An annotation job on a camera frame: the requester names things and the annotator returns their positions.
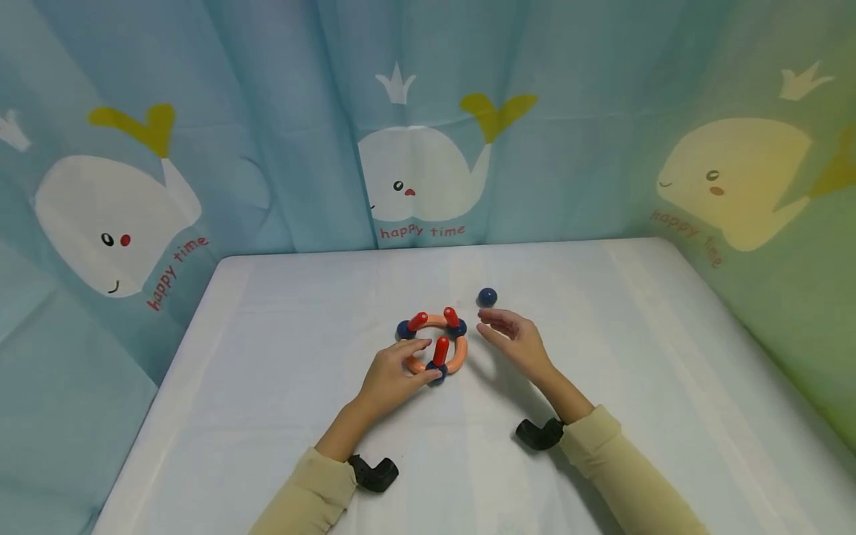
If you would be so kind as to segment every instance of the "whale print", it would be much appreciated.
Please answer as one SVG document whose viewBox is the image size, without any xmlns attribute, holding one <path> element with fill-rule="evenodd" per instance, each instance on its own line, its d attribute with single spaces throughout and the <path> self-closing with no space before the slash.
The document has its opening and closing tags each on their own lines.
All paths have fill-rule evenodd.
<svg viewBox="0 0 856 535">
<path fill-rule="evenodd" d="M 98 108 L 89 122 L 117 128 L 157 154 L 164 185 L 126 163 L 77 155 L 56 162 L 35 196 L 36 218 L 51 245 L 77 276 L 108 297 L 142 290 L 172 239 L 202 213 L 169 160 L 172 106 L 154 106 L 147 118 L 144 125 Z"/>
<path fill-rule="evenodd" d="M 738 251 L 761 247 L 812 199 L 856 183 L 849 156 L 856 129 L 841 133 L 838 152 L 803 197 L 780 205 L 812 139 L 784 122 L 758 118 L 715 121 L 678 142 L 657 178 L 668 202 L 722 231 Z"/>
<path fill-rule="evenodd" d="M 386 128 L 358 143 L 372 216 L 379 221 L 446 221 L 470 211 L 481 198 L 496 137 L 538 101 L 511 98 L 497 110 L 481 93 L 461 100 L 481 127 L 484 148 L 470 169 L 446 134 L 425 126 Z"/>
</svg>

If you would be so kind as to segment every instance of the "beige sleeve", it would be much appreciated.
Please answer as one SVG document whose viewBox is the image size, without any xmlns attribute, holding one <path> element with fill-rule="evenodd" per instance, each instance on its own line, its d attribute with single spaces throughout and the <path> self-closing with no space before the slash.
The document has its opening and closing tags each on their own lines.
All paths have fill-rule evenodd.
<svg viewBox="0 0 856 535">
<path fill-rule="evenodd" d="M 339 520 L 356 488 L 351 465 L 309 448 L 250 535 L 323 535 Z"/>
<path fill-rule="evenodd" d="M 701 535 L 704 525 L 672 485 L 598 406 L 567 425 L 559 442 L 575 467 L 597 487 L 627 535 Z"/>
</svg>

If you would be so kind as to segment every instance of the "whale tail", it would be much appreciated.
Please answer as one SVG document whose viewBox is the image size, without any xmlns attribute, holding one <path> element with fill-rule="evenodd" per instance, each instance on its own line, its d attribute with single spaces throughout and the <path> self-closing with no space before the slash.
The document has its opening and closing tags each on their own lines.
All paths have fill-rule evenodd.
<svg viewBox="0 0 856 535">
<path fill-rule="evenodd" d="M 482 129 L 484 143 L 489 145 L 504 129 L 526 115 L 537 101 L 536 95 L 518 95 L 510 98 L 497 110 L 484 93 L 473 93 L 461 99 L 461 109 L 476 117 Z"/>
<path fill-rule="evenodd" d="M 123 131 L 157 154 L 169 157 L 169 137 L 175 124 L 172 104 L 156 104 L 146 112 L 148 124 L 142 124 L 126 113 L 114 108 L 96 108 L 89 113 L 90 124 Z"/>
<path fill-rule="evenodd" d="M 856 139 L 856 125 L 844 128 L 838 138 L 838 151 L 807 193 L 809 197 L 828 195 L 856 184 L 856 164 L 850 157 L 854 139 Z"/>
</svg>

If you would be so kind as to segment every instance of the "yellow whale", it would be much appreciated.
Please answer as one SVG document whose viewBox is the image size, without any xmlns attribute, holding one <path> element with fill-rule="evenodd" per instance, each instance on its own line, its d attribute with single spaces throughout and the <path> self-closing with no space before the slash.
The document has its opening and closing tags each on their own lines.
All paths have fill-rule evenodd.
<svg viewBox="0 0 856 535">
<path fill-rule="evenodd" d="M 657 177 L 657 192 L 717 227 L 739 251 L 761 247 L 797 217 L 812 198 L 856 183 L 847 128 L 839 150 L 804 196 L 779 206 L 812 145 L 789 124 L 737 118 L 710 122 L 678 142 Z"/>
</svg>

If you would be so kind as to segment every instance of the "blue bead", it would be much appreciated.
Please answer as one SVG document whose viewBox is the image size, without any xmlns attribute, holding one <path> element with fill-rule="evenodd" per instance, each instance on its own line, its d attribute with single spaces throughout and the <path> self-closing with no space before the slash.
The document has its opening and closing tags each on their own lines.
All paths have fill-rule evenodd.
<svg viewBox="0 0 856 535">
<path fill-rule="evenodd" d="M 496 290 L 493 288 L 482 288 L 482 291 L 479 292 L 479 306 L 483 308 L 491 308 L 496 304 L 496 300 L 498 299 L 498 295 L 496 295 Z"/>
<path fill-rule="evenodd" d="M 440 372 L 443 372 L 442 377 L 440 377 L 439 379 L 434 379 L 433 381 L 428 383 L 431 386 L 437 386 L 439 384 L 443 384 L 443 381 L 446 380 L 446 376 L 449 374 L 449 367 L 448 366 L 446 366 L 445 364 L 442 366 L 434 366 L 433 360 L 428 361 L 428 364 L 425 365 L 425 369 L 426 370 L 439 370 Z"/>
<path fill-rule="evenodd" d="M 457 328 L 447 327 L 446 332 L 449 333 L 449 338 L 457 338 L 458 336 L 464 336 L 467 333 L 467 322 L 463 319 L 458 318 L 458 326 Z"/>
<path fill-rule="evenodd" d="M 399 323 L 398 327 L 395 329 L 395 333 L 402 340 L 412 340 L 413 337 L 416 336 L 415 332 L 407 328 L 407 321 L 408 320 L 405 319 L 404 321 Z"/>
</svg>

